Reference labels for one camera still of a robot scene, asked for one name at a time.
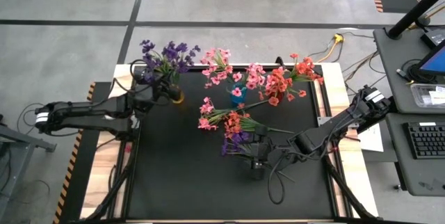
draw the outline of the blue vase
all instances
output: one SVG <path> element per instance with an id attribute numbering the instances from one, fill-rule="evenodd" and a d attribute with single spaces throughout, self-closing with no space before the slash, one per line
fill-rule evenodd
<path id="1" fill-rule="evenodd" d="M 241 90 L 241 96 L 235 96 L 232 94 L 232 91 L 235 88 L 239 88 Z M 242 83 L 235 83 L 230 90 L 230 99 L 232 101 L 232 108 L 236 108 L 238 104 L 245 102 L 245 94 L 248 92 L 248 88 L 245 87 Z"/>

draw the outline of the black pole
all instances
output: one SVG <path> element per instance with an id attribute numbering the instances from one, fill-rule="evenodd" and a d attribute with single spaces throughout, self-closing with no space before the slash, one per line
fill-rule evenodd
<path id="1" fill-rule="evenodd" d="M 439 0 L 421 0 L 413 7 L 400 21 L 397 22 L 389 31 L 388 37 L 398 39 L 400 34 L 416 21 L 422 14 L 432 7 Z"/>

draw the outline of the keyboard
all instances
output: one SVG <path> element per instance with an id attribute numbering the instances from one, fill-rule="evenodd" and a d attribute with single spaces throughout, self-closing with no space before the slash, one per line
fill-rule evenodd
<path id="1" fill-rule="evenodd" d="M 445 122 L 403 124 L 415 159 L 445 159 Z"/>

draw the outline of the concrete floor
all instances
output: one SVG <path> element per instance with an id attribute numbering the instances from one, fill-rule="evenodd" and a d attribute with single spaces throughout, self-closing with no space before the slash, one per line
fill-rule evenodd
<path id="1" fill-rule="evenodd" d="M 128 21 L 134 0 L 0 0 L 0 19 L 122 20 Z M 401 14 L 378 13 L 373 0 L 142 0 L 138 21 L 176 22 L 294 22 L 342 24 L 393 24 Z M 445 13 L 433 18 L 445 24 Z M 18 26 L 0 25 L 0 113 L 15 128 L 20 111 L 32 102 L 84 100 L 93 81 L 109 81 L 118 59 L 125 26 Z M 142 39 L 159 46 L 175 40 L 210 47 L 230 48 L 233 62 L 271 62 L 291 52 L 307 55 L 326 48 L 339 29 L 235 29 L 156 28 L 134 29 L 125 62 L 140 58 Z M 372 35 L 370 30 L 354 31 Z M 372 39 L 345 34 L 339 60 L 342 68 L 375 51 Z M 338 49 L 332 54 L 332 60 Z M 313 56 L 320 59 L 322 54 Z M 375 69 L 382 70 L 378 57 Z M 363 67 L 349 82 L 357 90 L 379 79 Z M 386 79 L 375 85 L 384 95 L 391 91 Z M 40 136 L 35 131 L 32 136 Z M 49 197 L 32 205 L 10 203 L 3 223 L 50 223 L 65 176 L 74 137 L 52 138 L 55 153 L 36 150 L 23 185 L 21 199 L 35 199 L 51 186 Z M 445 198 L 413 197 L 392 191 L 398 183 L 394 165 L 367 164 L 369 177 L 383 218 L 394 221 L 443 223 Z"/>

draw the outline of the computer monitor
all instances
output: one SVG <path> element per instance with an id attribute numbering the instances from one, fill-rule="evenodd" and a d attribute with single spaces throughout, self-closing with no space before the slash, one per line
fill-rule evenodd
<path id="1" fill-rule="evenodd" d="M 445 40 L 417 64 L 419 72 L 445 76 Z"/>

